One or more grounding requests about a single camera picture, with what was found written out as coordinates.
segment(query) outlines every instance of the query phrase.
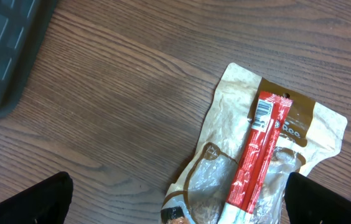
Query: white barcode label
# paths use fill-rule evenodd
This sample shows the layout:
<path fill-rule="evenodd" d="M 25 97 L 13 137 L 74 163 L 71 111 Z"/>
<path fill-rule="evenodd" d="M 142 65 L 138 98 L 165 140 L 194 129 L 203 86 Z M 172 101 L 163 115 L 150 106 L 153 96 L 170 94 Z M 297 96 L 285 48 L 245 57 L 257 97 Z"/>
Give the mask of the white barcode label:
<path fill-rule="evenodd" d="M 272 111 L 272 103 L 265 100 L 258 100 L 255 121 L 251 125 L 251 128 L 258 131 L 266 131 Z"/>

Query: brown and white package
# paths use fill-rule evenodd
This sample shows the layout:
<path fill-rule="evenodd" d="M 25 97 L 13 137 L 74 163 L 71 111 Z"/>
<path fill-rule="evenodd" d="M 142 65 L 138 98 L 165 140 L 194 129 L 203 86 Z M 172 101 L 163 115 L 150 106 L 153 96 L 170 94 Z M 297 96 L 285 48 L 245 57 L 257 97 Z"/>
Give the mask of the brown and white package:
<path fill-rule="evenodd" d="M 260 91 L 289 96 L 293 104 L 249 223 L 279 223 L 289 174 L 308 175 L 317 163 L 340 152 L 345 117 L 231 63 L 215 91 L 195 156 L 167 191 L 161 223 L 218 222 Z"/>

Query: wooden table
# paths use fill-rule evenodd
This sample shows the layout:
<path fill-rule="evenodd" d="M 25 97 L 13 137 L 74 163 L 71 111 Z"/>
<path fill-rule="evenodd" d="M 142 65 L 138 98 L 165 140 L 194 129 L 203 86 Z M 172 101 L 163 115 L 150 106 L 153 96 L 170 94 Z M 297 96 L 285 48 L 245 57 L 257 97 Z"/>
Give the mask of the wooden table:
<path fill-rule="evenodd" d="M 0 201 L 65 170 L 67 223 L 157 223 L 230 62 L 347 117 L 309 177 L 351 200 L 351 0 L 61 0 L 0 120 Z"/>

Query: wooden surface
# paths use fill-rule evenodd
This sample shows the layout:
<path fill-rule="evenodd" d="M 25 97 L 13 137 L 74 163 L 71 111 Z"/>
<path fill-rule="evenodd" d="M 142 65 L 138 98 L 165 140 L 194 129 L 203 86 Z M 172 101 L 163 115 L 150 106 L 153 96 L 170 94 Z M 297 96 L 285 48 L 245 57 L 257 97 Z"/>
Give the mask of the wooden surface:
<path fill-rule="evenodd" d="M 351 0 L 61 0 L 0 120 L 0 201 L 64 170 L 67 223 L 157 223 L 230 62 L 347 117 L 309 177 L 351 200 Z"/>

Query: red and white packet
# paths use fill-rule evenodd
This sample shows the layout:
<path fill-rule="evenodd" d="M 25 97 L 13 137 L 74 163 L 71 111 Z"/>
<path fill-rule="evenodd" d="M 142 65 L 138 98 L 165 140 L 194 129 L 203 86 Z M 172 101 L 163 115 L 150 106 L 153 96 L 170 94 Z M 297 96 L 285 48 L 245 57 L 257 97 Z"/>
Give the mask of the red and white packet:
<path fill-rule="evenodd" d="M 218 224 L 248 222 L 292 100 L 262 91 L 255 120 Z"/>

